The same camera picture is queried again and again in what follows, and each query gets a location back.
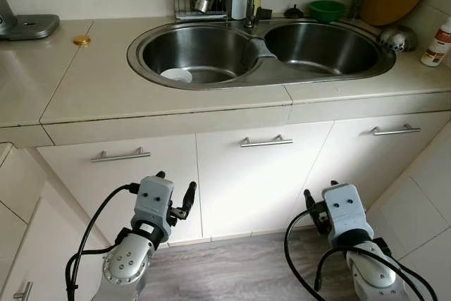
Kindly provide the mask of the grey kitchen appliance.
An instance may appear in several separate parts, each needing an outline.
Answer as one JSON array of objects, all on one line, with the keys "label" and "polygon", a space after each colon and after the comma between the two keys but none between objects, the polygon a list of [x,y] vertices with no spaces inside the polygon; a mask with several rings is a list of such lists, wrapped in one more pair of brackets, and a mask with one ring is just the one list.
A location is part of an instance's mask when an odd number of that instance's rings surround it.
[{"label": "grey kitchen appliance", "polygon": [[7,0],[0,0],[0,41],[45,39],[58,25],[58,15],[16,15]]}]

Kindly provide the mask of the small white bowl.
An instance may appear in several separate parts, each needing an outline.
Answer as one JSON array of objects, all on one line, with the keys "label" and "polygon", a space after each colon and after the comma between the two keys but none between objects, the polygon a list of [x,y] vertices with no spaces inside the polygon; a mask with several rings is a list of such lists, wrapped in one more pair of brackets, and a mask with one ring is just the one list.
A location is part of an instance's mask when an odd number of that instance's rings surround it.
[{"label": "small white bowl", "polygon": [[161,72],[160,76],[176,82],[186,82],[186,84],[190,84],[193,81],[192,73],[183,68],[167,69]]}]

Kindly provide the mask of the white side cabinet door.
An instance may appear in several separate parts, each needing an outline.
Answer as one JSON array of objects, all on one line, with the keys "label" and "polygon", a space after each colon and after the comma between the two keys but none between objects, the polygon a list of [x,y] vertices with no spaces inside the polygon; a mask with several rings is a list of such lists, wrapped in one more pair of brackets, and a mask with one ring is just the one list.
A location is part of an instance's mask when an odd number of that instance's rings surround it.
[{"label": "white side cabinet door", "polygon": [[28,301],[68,301],[65,265],[80,246],[86,228],[81,213],[71,207],[51,182],[43,185],[0,301],[33,282]]}]

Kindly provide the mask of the stainless steel double sink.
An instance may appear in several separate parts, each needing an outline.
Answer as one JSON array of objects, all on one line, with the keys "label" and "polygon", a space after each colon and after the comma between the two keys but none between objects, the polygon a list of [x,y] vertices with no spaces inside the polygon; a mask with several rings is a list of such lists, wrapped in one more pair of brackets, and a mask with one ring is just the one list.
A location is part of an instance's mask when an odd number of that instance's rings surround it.
[{"label": "stainless steel double sink", "polygon": [[[376,78],[397,61],[371,28],[312,18],[265,20],[254,28],[238,21],[166,23],[136,37],[126,57],[145,80],[180,90]],[[190,71],[193,81],[162,78],[170,68]]]}]

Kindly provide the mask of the shiny metal ladle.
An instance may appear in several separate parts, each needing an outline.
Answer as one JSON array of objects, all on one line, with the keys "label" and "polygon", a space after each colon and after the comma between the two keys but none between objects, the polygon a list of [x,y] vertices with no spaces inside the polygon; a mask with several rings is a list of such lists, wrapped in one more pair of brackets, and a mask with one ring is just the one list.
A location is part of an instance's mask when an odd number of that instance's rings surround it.
[{"label": "shiny metal ladle", "polygon": [[418,40],[415,30],[403,25],[385,27],[377,37],[377,42],[382,47],[396,52],[414,51],[419,45]]}]

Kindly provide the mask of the black sink stopper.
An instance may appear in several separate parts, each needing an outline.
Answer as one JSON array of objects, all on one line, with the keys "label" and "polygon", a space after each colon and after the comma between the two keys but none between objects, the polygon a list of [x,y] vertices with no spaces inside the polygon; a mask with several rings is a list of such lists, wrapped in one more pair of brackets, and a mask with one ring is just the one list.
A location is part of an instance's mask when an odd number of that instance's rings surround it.
[{"label": "black sink stopper", "polygon": [[296,20],[296,18],[303,18],[304,16],[303,10],[300,10],[300,8],[297,7],[297,4],[287,8],[287,10],[283,12],[284,18],[292,18],[293,20]]}]

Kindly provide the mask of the green plastic bowl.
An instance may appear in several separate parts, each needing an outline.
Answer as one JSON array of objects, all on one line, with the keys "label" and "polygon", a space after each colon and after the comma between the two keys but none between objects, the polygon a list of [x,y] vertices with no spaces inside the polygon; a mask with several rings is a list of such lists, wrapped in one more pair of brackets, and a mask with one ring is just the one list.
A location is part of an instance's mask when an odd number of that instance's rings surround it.
[{"label": "green plastic bowl", "polygon": [[341,20],[342,15],[347,11],[347,5],[340,1],[315,0],[307,4],[309,17],[319,22],[335,22]]}]

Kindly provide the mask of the white bottle with red label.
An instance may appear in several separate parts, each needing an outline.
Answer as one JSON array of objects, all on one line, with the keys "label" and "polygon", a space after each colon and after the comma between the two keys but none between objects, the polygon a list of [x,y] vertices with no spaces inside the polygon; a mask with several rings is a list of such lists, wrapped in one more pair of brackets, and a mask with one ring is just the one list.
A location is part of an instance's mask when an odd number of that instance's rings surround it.
[{"label": "white bottle with red label", "polygon": [[451,49],[451,17],[438,28],[431,44],[426,47],[420,63],[429,67],[439,66]]}]

